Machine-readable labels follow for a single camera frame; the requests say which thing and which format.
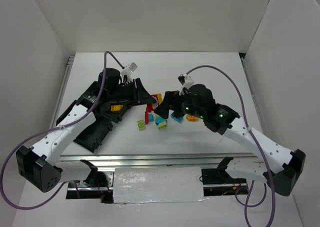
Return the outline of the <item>yellow lego brick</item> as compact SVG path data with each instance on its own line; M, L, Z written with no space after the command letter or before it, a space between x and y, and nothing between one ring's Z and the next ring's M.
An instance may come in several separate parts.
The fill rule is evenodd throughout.
M119 112L123 108L123 105L117 104L117 105L111 105L110 111L111 112Z

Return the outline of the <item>teal rounded lego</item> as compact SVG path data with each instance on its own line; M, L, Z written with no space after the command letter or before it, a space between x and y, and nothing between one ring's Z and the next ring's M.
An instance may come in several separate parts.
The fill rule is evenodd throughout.
M160 116L157 116L156 118L155 118L155 124L158 126L159 124L161 124L161 123L166 123L167 122L167 119L164 119L164 118L162 118L162 117L160 117Z

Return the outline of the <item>red lego with flower print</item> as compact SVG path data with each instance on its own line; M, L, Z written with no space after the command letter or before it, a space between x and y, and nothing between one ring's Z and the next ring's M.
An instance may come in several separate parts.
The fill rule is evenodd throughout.
M161 93L152 94L151 96L156 99L156 103L157 104L161 104L162 103L163 98L162 98L162 94Z

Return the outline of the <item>red arch lego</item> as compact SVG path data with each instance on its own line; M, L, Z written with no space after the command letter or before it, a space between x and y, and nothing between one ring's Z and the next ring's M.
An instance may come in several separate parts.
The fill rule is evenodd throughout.
M155 110L156 106L154 104L147 104L145 111L151 113Z

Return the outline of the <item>orange flower lego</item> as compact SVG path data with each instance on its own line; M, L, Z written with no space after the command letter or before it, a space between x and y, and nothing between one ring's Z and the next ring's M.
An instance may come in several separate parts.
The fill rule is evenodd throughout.
M186 116L186 120L189 121L189 122L197 122L198 119L199 119L198 117L192 116L192 115L190 115L190 114L188 114L188 115Z

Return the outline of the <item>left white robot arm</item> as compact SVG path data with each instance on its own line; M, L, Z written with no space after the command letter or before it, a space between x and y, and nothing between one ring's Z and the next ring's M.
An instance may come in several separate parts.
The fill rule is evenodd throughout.
M51 191L58 183L73 180L92 182L97 168L80 160L75 168L62 167L58 161L72 143L94 152L122 120L132 106L156 103L139 78L121 77L119 70L107 68L86 91L57 119L55 131L47 133L31 147L22 145L16 151L19 174L41 192Z

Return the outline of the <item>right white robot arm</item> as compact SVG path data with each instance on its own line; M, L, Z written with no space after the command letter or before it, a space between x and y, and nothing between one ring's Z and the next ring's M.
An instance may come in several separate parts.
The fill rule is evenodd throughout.
M258 130L249 128L243 117L232 108L216 103L211 90L203 84L191 86L185 94L167 91L155 113L167 119L169 111L176 117L191 115L203 120L212 132L229 138L260 158L265 169L258 166L246 169L231 158L225 164L225 172L232 178L252 179L266 183L281 196L289 196L302 174L306 154L291 150L274 142Z

